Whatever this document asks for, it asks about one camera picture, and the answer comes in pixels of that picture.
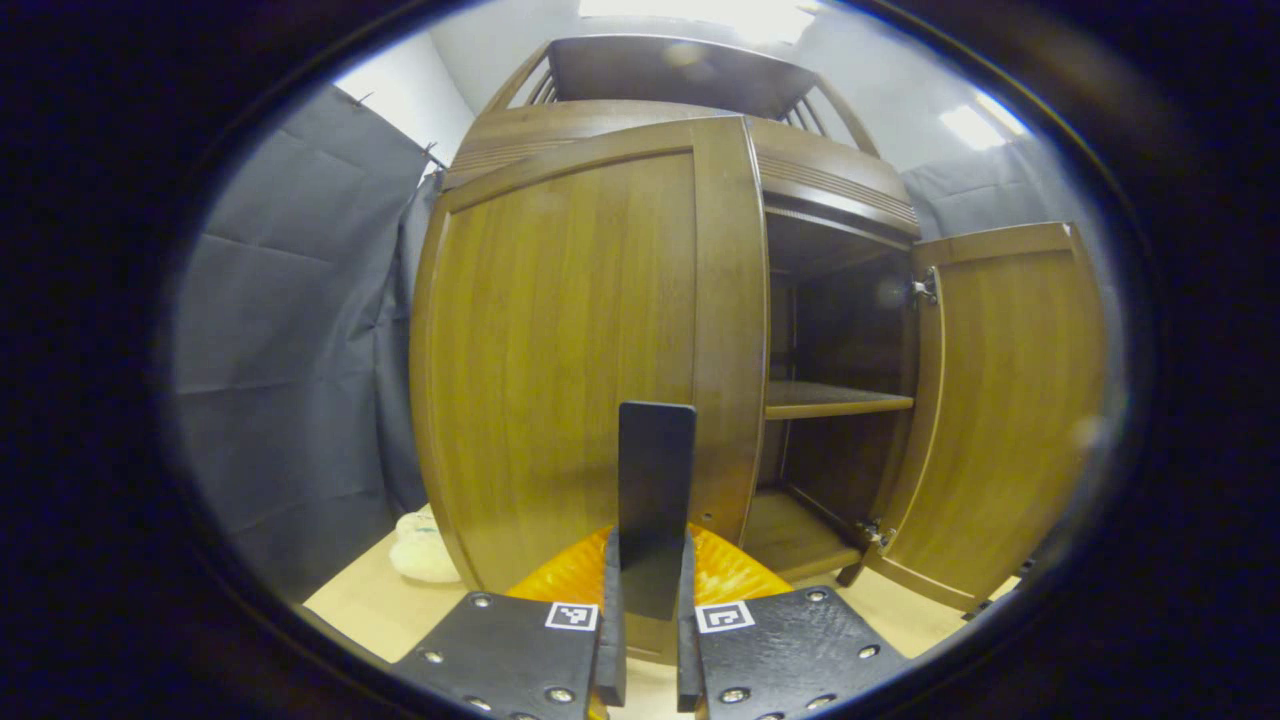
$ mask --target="closed cabinet door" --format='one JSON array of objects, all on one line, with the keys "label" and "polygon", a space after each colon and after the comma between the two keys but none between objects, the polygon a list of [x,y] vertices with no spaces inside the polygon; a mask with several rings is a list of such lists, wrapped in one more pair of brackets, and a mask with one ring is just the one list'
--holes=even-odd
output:
[{"label": "closed cabinet door", "polygon": [[428,496],[470,587],[503,592],[617,521],[627,400],[698,409],[691,516],[737,542],[763,423],[767,278],[742,118],[575,142],[439,200],[411,392]]}]

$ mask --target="beige floor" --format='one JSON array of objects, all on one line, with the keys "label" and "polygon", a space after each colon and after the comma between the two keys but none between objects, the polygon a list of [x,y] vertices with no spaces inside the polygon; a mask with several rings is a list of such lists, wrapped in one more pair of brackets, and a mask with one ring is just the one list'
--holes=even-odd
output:
[{"label": "beige floor", "polygon": [[[466,594],[461,583],[428,584],[401,577],[388,560],[394,541],[392,533],[303,603],[388,661],[399,660]],[[1010,578],[996,596],[1012,589],[1016,582]],[[815,584],[836,587],[835,574],[795,587]],[[836,591],[908,657],[929,650],[965,624],[960,611],[913,593],[873,570],[863,570],[852,587]],[[685,717],[675,712],[675,667],[628,660],[627,706],[611,708],[609,715],[614,720]]]}]

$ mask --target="door hinge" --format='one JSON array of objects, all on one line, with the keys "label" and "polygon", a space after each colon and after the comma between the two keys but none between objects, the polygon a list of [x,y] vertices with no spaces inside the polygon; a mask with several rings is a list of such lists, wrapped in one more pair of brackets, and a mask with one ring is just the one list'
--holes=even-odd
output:
[{"label": "door hinge", "polygon": [[938,273],[937,268],[929,266],[924,270],[924,281],[913,279],[908,286],[908,292],[911,293],[911,307],[919,307],[920,296],[929,299],[929,305],[938,304]]},{"label": "door hinge", "polygon": [[867,536],[867,539],[870,542],[870,544],[876,547],[877,553],[884,555],[886,552],[888,552],[888,546],[893,544],[893,538],[897,537],[897,528],[888,528],[886,530],[881,530],[879,523],[881,523],[879,518],[876,518],[874,520],[858,523],[858,529],[860,529],[863,534]]}]

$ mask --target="wooden shelf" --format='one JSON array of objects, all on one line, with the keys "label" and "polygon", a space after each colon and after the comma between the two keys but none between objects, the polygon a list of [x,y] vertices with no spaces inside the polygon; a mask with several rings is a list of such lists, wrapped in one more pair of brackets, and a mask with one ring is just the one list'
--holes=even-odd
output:
[{"label": "wooden shelf", "polygon": [[867,389],[806,383],[801,380],[769,380],[764,400],[765,420],[799,420],[833,415],[863,415],[908,410],[915,401],[901,395]]},{"label": "wooden shelf", "polygon": [[782,491],[760,491],[751,498],[742,550],[794,583],[854,565],[863,553],[850,546],[809,509]]}]

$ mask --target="white plush toy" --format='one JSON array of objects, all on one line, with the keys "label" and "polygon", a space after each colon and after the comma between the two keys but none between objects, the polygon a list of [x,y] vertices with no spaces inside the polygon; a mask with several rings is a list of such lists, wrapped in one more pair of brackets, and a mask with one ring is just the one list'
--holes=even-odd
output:
[{"label": "white plush toy", "polygon": [[401,518],[396,523],[396,534],[390,555],[397,573],[426,583],[457,583],[462,579],[444,550],[430,505]]}]

